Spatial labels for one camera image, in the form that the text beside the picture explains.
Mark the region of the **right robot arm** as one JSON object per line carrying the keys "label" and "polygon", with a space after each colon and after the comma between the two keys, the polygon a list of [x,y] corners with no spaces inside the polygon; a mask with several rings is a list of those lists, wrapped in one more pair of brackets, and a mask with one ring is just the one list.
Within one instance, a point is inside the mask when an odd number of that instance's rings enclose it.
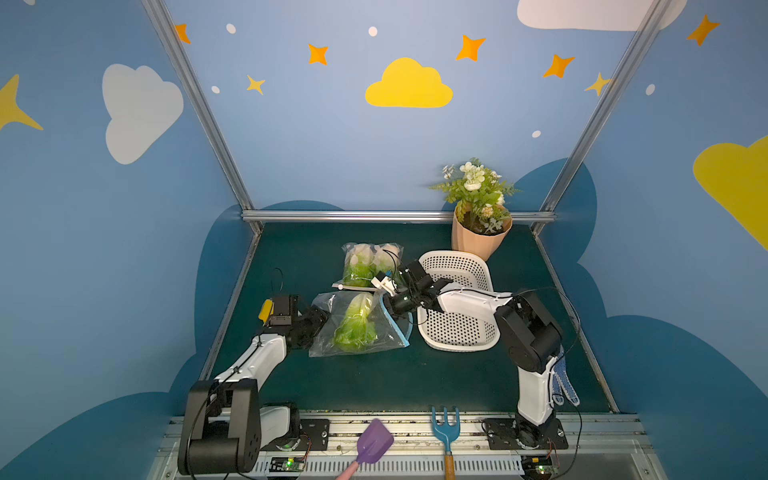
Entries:
{"label": "right robot arm", "polygon": [[553,373],[564,356],[563,331],[539,297],[465,287],[447,278],[434,280],[417,261],[399,275],[394,280],[378,273],[373,279],[373,285],[385,291],[388,312],[400,315],[421,307],[496,324],[507,355],[518,367],[517,441],[527,449],[554,441],[559,424]]}

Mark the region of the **pink-dotted bag of cabbages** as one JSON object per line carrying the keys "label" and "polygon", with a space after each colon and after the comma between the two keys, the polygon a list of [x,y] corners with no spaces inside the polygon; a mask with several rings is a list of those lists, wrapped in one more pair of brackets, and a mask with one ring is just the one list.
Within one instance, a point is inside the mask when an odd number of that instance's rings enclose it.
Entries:
{"label": "pink-dotted bag of cabbages", "polygon": [[372,280],[384,274],[395,282],[401,280],[403,247],[397,243],[346,243],[342,246],[344,264],[342,278],[334,284],[338,289],[371,290]]}

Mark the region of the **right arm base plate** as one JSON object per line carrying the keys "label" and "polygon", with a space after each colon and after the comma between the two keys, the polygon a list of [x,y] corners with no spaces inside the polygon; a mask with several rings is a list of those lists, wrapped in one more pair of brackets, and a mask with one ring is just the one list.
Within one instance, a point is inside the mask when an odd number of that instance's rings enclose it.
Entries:
{"label": "right arm base plate", "polygon": [[567,450],[568,440],[562,423],[555,416],[542,425],[522,417],[486,418],[481,428],[491,450]]}

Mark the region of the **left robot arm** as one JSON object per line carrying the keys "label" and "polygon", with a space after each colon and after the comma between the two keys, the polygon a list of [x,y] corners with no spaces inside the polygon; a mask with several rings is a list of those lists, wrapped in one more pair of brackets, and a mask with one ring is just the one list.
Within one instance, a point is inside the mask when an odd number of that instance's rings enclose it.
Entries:
{"label": "left robot arm", "polygon": [[271,302],[263,326],[239,358],[218,376],[196,382],[187,397],[178,452],[178,472],[247,476],[264,446],[301,440],[292,402],[264,406],[261,389],[293,350],[307,350],[330,319],[317,306],[304,312],[299,297]]}

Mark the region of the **green chinese cabbage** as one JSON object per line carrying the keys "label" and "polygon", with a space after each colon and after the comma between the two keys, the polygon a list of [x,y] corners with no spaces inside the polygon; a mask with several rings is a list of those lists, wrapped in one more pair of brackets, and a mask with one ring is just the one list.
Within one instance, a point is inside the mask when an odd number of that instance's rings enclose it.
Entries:
{"label": "green chinese cabbage", "polygon": [[370,293],[357,294],[347,307],[341,324],[334,332],[334,345],[345,352],[362,352],[377,340],[376,327],[369,320],[374,297]]}

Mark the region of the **clear zip-top bag blue seal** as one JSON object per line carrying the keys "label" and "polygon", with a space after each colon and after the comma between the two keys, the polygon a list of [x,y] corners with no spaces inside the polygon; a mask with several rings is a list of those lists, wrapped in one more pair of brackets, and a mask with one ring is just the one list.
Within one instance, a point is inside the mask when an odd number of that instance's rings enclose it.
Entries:
{"label": "clear zip-top bag blue seal", "polygon": [[382,291],[319,294],[312,306],[328,314],[309,348],[313,358],[362,355],[406,348],[414,326],[411,312],[395,314]]}

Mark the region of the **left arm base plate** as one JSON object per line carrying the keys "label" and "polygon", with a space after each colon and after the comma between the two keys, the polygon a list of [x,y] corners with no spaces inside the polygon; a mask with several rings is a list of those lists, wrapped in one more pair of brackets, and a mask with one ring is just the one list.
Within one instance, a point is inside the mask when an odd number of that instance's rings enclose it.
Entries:
{"label": "left arm base plate", "polygon": [[276,439],[262,448],[265,452],[294,453],[309,450],[326,451],[330,440],[328,419],[301,419],[299,433]]}

